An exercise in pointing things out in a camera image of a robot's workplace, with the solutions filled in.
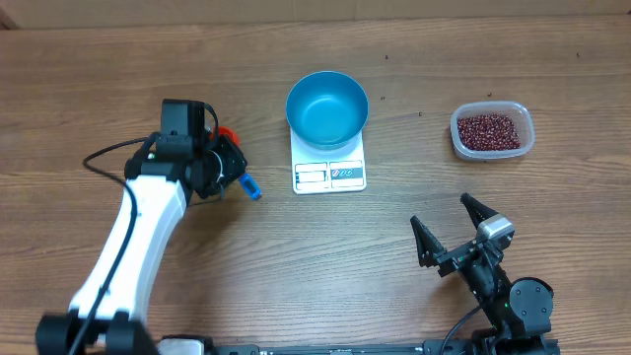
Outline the red measuring scoop blue handle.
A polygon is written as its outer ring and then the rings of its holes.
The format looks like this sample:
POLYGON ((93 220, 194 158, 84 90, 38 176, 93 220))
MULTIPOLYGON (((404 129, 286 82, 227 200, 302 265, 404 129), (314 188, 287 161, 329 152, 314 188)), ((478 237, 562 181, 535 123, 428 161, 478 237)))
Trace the red measuring scoop blue handle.
POLYGON ((213 151, 222 160, 223 170, 219 179, 221 185, 227 187, 230 183, 237 181, 250 199, 260 199, 262 191, 253 177, 246 171, 247 161, 241 150, 240 138, 237 133, 226 126, 219 126, 217 132, 213 132, 211 137, 219 138, 219 143, 213 151))

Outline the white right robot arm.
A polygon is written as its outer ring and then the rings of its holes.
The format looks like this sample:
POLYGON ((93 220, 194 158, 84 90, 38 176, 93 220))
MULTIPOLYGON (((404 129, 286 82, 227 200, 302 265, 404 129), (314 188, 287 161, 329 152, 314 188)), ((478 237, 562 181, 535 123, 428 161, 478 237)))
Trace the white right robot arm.
POLYGON ((554 292, 535 277, 512 281, 500 266, 515 234, 513 223, 468 193, 460 196, 475 228, 475 237, 445 248, 418 219, 410 218, 418 262, 436 267, 440 276, 458 273, 477 301, 442 340, 426 340, 423 352, 438 354, 558 354, 551 331, 554 292))

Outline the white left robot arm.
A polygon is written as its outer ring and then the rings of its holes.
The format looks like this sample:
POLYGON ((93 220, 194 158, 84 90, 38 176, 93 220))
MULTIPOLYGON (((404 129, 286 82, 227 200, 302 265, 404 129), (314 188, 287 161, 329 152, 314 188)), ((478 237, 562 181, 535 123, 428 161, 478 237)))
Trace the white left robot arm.
POLYGON ((137 139, 126 162, 116 220, 67 314, 45 315, 35 331, 41 354, 83 354, 102 342, 107 354, 157 354, 147 330, 151 292, 167 243, 189 206, 223 199, 238 181, 258 199, 238 140, 209 104, 165 99, 161 128, 137 139))

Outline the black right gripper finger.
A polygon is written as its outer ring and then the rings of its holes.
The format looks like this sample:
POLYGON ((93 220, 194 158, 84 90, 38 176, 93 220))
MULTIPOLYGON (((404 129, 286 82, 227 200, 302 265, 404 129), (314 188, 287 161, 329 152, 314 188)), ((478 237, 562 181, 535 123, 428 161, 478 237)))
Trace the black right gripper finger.
POLYGON ((460 196, 460 203, 465 207, 475 229, 483 221, 498 214, 496 210, 484 205, 468 193, 460 196))
POLYGON ((415 237, 419 265, 437 266, 438 258, 446 253, 446 249, 417 216, 410 218, 410 224, 415 237))

